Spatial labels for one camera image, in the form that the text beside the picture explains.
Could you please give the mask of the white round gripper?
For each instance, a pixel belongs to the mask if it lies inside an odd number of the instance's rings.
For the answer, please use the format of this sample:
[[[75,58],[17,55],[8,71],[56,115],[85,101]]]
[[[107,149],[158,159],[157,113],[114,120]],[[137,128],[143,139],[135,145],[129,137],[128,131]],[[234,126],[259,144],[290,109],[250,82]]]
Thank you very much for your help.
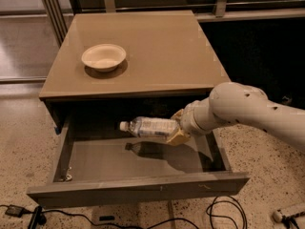
[[[229,125],[228,121],[213,113],[208,98],[188,104],[184,109],[173,114],[172,120],[178,121],[181,127],[166,138],[166,143],[172,146],[186,143],[191,135],[206,135],[214,129]]]

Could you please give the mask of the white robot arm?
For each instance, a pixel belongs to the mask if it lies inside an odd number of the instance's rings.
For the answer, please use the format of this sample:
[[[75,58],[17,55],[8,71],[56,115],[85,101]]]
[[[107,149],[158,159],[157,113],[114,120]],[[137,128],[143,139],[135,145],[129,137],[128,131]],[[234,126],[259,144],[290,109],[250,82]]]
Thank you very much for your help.
[[[260,89],[235,82],[215,86],[210,95],[196,100],[172,116],[179,127],[167,138],[180,145],[192,136],[243,124],[260,129],[305,153],[305,111],[274,103]]]

